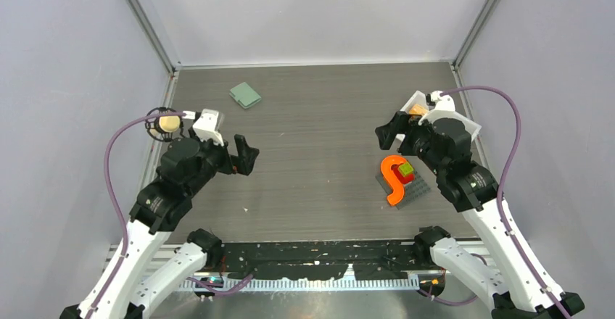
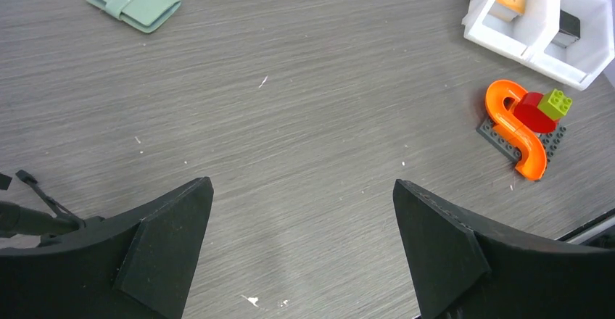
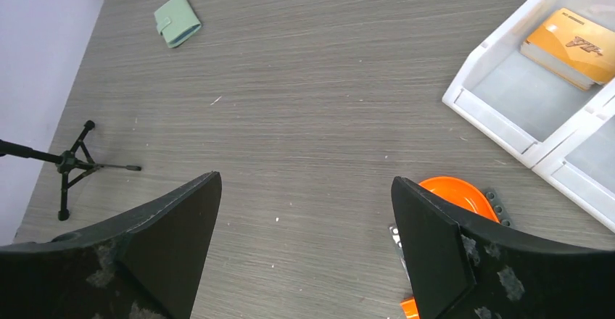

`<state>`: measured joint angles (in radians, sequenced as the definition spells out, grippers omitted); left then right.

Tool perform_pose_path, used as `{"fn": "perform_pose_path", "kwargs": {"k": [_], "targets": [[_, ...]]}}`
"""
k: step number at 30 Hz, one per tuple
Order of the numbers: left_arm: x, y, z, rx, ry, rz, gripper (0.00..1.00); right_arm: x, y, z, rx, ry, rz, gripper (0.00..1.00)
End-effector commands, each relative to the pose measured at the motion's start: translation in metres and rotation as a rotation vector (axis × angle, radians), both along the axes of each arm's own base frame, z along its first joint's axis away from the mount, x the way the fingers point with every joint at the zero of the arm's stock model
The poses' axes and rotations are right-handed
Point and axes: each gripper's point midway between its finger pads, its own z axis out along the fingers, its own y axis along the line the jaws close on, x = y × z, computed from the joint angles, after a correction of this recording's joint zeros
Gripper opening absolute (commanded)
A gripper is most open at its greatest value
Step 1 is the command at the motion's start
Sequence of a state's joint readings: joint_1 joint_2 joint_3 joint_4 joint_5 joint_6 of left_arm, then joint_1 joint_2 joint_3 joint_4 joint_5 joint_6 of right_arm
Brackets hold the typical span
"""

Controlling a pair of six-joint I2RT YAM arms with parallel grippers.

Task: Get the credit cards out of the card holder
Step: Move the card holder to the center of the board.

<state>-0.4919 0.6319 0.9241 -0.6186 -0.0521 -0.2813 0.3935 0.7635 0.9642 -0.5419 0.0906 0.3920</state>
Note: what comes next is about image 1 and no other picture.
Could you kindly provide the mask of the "green leather card holder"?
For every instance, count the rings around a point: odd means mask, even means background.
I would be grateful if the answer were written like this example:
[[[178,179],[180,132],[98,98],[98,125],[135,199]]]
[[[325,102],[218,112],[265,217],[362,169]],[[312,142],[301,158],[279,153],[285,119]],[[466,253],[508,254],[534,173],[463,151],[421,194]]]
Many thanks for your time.
[[[229,95],[243,109],[249,109],[262,100],[261,95],[245,82],[231,88]]]

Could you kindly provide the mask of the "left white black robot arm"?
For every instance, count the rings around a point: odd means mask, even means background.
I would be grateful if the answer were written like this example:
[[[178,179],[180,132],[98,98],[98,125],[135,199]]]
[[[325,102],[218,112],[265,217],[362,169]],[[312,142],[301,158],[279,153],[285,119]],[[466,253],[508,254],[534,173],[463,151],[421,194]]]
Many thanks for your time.
[[[192,208],[192,199],[216,174],[249,175],[259,149],[234,136],[228,144],[195,136],[171,142],[161,156],[156,178],[138,194],[129,213],[126,235],[95,287],[80,303],[66,307],[61,318],[148,318],[162,301],[198,270],[216,270],[223,243],[200,228],[189,234],[177,254],[144,279],[146,267]]]

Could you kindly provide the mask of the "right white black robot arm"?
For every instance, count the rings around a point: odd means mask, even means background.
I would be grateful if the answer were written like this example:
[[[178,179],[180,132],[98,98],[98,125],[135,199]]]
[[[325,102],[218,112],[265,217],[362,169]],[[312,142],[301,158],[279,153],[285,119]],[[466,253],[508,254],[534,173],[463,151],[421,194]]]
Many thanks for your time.
[[[437,188],[476,231],[495,262],[490,268],[465,251],[443,228],[414,238],[414,259],[423,268],[450,271],[490,310],[492,318],[571,318],[585,308],[580,295],[564,291],[537,261],[508,204],[498,201],[493,174],[473,160],[471,144],[479,126],[457,112],[434,117],[398,111],[375,134],[382,150],[404,137],[400,159],[418,157],[435,175]]]

